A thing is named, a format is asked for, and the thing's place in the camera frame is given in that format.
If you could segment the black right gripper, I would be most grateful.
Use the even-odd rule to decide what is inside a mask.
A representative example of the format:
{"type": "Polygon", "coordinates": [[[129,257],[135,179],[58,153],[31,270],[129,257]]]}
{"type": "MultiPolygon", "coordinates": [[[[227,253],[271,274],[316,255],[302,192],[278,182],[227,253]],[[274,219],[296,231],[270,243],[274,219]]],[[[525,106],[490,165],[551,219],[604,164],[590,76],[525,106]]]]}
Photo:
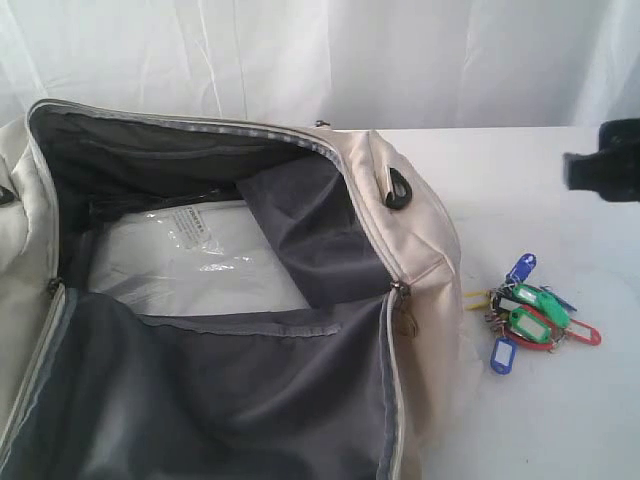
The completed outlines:
{"type": "Polygon", "coordinates": [[[639,119],[604,122],[597,153],[563,154],[563,181],[570,191],[601,193],[607,202],[639,201],[639,119]]]}

